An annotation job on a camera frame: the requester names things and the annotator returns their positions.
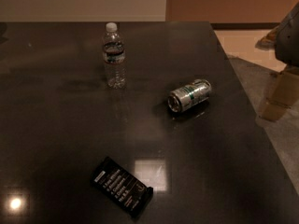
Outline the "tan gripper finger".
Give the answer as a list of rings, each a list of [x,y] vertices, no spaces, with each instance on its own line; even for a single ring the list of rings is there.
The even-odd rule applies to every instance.
[[[286,66],[274,75],[260,106],[260,117],[277,121],[299,100],[299,68]]]

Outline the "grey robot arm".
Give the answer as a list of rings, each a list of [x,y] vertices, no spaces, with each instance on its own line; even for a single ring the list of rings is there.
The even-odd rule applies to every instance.
[[[299,3],[278,26],[275,57],[285,68],[269,80],[260,106],[260,116],[269,121],[281,119],[299,100]]]

